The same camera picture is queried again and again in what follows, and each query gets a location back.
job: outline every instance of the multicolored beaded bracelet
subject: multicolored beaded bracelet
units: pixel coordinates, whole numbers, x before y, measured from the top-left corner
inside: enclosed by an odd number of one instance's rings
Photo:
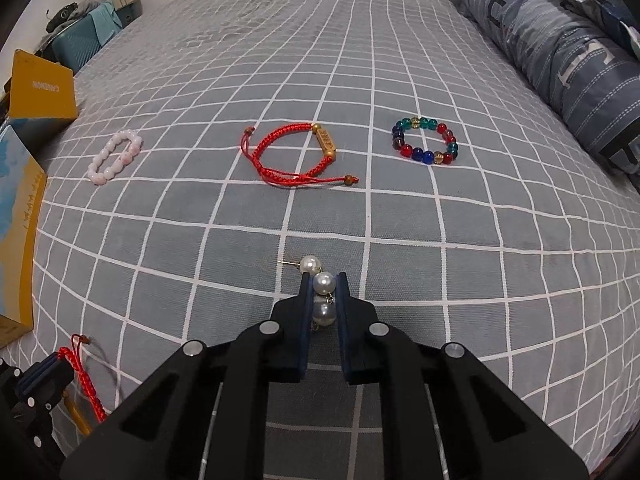
[[[447,151],[445,153],[434,153],[429,151],[425,152],[422,148],[412,148],[410,144],[404,142],[404,132],[409,128],[436,130],[447,145]],[[438,123],[436,119],[427,119],[426,117],[412,117],[409,119],[405,117],[396,123],[391,133],[394,136],[394,149],[400,151],[400,155],[407,158],[411,157],[413,160],[421,160],[425,164],[433,164],[434,162],[436,164],[451,164],[452,161],[458,158],[456,137],[453,136],[453,132],[447,128],[445,123]]]

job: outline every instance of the gold bar charm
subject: gold bar charm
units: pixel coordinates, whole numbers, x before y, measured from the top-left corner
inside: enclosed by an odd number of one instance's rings
[[[311,131],[316,136],[316,139],[318,139],[318,144],[320,144],[320,148],[322,149],[324,156],[328,156],[331,160],[335,160],[335,152],[337,150],[329,132],[318,123],[311,127]]]

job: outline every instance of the pearl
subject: pearl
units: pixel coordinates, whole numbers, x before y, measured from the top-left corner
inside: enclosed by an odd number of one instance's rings
[[[120,162],[123,166],[128,166],[133,162],[133,155],[131,155],[129,152],[122,152],[120,154]]]
[[[320,326],[329,326],[335,321],[337,313],[335,303],[328,303],[324,296],[314,296],[314,307],[311,317]]]
[[[111,165],[111,169],[113,170],[113,173],[120,173],[123,167],[124,166],[122,165],[122,161],[119,158],[117,158],[115,162]]]
[[[104,184],[107,183],[107,179],[104,177],[103,174],[101,173],[97,173],[97,174],[93,174],[90,177],[91,182],[93,182],[96,186],[103,186]]]
[[[328,272],[320,272],[314,276],[314,291],[320,296],[331,294],[335,290],[335,278]]]
[[[322,265],[320,264],[320,260],[317,256],[313,256],[310,254],[309,256],[305,256],[300,260],[300,274],[303,272],[308,272],[312,276],[315,276],[318,272],[322,272]]]

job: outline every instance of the clothing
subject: clothing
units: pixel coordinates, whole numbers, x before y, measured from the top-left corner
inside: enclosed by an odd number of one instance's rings
[[[113,36],[122,30],[122,22],[110,0],[100,4],[97,9],[89,12],[89,15],[94,20],[95,34],[98,36],[100,46],[105,46]]]

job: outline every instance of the pearl earring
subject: pearl earring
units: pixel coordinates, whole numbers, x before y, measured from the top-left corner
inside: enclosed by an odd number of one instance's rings
[[[320,260],[317,256],[313,256],[312,254],[305,256],[298,263],[286,262],[285,260],[279,260],[278,263],[296,267],[300,271],[300,274],[308,272],[312,276],[315,276],[319,272],[322,272],[322,264],[320,263]]]
[[[279,260],[279,264],[296,267],[301,274],[308,272],[313,276],[313,288],[317,296],[314,296],[312,318],[319,326],[329,326],[335,321],[336,310],[332,293],[335,290],[335,276],[322,270],[322,265],[317,256],[310,254],[298,263]]]

